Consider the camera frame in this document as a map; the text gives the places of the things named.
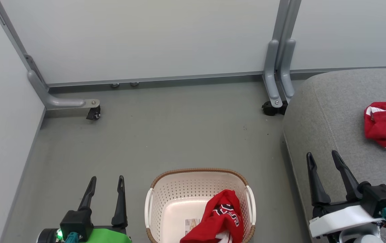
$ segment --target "green led light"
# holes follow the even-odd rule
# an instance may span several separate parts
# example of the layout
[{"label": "green led light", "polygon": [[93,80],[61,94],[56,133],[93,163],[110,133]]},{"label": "green led light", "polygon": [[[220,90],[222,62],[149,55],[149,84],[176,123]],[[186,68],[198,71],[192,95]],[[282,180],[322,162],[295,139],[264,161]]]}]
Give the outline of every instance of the green led light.
[{"label": "green led light", "polygon": [[57,230],[57,238],[59,240],[62,240],[62,231],[61,231],[61,229]]}]

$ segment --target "metal bracket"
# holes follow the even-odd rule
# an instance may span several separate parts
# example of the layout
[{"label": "metal bracket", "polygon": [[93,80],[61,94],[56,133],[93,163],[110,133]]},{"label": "metal bracket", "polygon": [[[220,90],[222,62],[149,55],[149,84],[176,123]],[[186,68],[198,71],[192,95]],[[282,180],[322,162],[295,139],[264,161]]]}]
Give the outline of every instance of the metal bracket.
[{"label": "metal bracket", "polygon": [[278,40],[271,40],[269,42],[262,75],[271,105],[275,108],[279,108],[283,105],[275,83],[275,60],[278,44]]},{"label": "metal bracket", "polygon": [[43,86],[45,87],[45,89],[48,89],[48,85],[46,85],[43,79],[43,76],[41,75],[40,70],[38,69],[34,59],[31,57],[31,55],[28,55],[28,54],[24,54],[24,57],[28,65],[30,66],[31,70],[33,70],[37,74],[38,78],[43,83]]},{"label": "metal bracket", "polygon": [[90,109],[100,106],[100,100],[97,99],[61,99],[54,97],[45,89],[36,72],[33,70],[28,71],[27,76],[28,81],[51,116],[78,115],[78,112],[86,114]]},{"label": "metal bracket", "polygon": [[282,90],[286,97],[287,103],[293,97],[295,90],[293,89],[292,80],[290,79],[290,64],[292,63],[293,51],[295,50],[296,41],[289,39],[286,41],[286,47],[283,52],[281,68],[277,71],[277,76],[281,81]]}]

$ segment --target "sofa cushion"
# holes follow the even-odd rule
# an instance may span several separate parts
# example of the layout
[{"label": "sofa cushion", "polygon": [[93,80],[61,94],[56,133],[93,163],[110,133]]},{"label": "sofa cushion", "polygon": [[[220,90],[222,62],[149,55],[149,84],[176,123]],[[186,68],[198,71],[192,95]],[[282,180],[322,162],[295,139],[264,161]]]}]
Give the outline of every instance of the sofa cushion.
[{"label": "sofa cushion", "polygon": [[[346,195],[332,150],[339,152],[358,182],[386,184],[386,149],[364,136],[363,112],[375,101],[386,101],[386,69],[319,74],[296,90],[284,117],[284,136],[307,222],[313,211],[307,152],[312,152],[332,201],[345,200]],[[386,242],[386,229],[381,234]]]}]

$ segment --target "basket handle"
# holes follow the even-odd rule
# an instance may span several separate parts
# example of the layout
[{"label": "basket handle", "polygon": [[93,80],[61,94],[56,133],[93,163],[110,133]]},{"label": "basket handle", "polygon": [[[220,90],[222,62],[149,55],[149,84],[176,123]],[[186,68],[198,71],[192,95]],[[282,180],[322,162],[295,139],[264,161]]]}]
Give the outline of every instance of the basket handle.
[{"label": "basket handle", "polygon": [[145,199],[145,226],[149,228],[149,221],[151,216],[151,196],[153,188],[150,188]]},{"label": "basket handle", "polygon": [[248,203],[248,207],[250,208],[248,212],[250,213],[251,225],[256,225],[256,200],[254,199],[254,194],[250,186],[247,186],[247,194],[249,197],[249,200],[247,200],[247,203]]}]

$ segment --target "metal frame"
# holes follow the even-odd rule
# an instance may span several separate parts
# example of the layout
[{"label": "metal frame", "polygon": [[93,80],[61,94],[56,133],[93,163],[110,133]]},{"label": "metal frame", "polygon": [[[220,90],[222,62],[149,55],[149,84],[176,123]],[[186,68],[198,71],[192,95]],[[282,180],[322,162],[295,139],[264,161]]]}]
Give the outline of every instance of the metal frame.
[{"label": "metal frame", "polygon": [[273,107],[283,105],[275,80],[275,72],[281,81],[286,101],[289,102],[294,94],[290,80],[290,63],[292,61],[295,40],[290,37],[293,32],[301,0],[280,0],[272,40],[268,44],[263,71],[263,80]]},{"label": "metal frame", "polygon": [[88,112],[88,110],[92,108],[97,108],[100,106],[100,101],[96,99],[61,99],[52,96],[48,92],[48,86],[43,81],[43,77],[40,74],[40,71],[37,68],[35,61],[32,57],[27,54],[25,47],[23,46],[21,40],[17,32],[15,31],[13,24],[8,18],[7,13],[3,5],[0,2],[0,24],[4,29],[4,32],[7,34],[11,44],[16,49],[20,59],[25,65],[27,69],[27,77],[30,84],[33,86],[35,92],[38,97],[44,104],[46,111],[57,111],[57,110],[66,110],[71,112],[71,109],[74,110],[84,110]]},{"label": "metal frame", "polygon": [[70,87],[70,86],[83,86],[83,85],[96,85],[96,84],[119,84],[119,83],[141,83],[141,82],[154,82],[154,81],[170,81],[170,80],[193,80],[203,78],[218,78],[218,77],[237,77],[248,75],[262,75],[263,71],[252,72],[239,72],[239,73],[226,73],[226,74],[199,74],[188,76],[172,76],[172,77],[153,77],[153,78],[133,78],[133,79],[118,79],[118,80],[98,80],[98,81],[80,81],[70,83],[48,83],[48,87]]}]

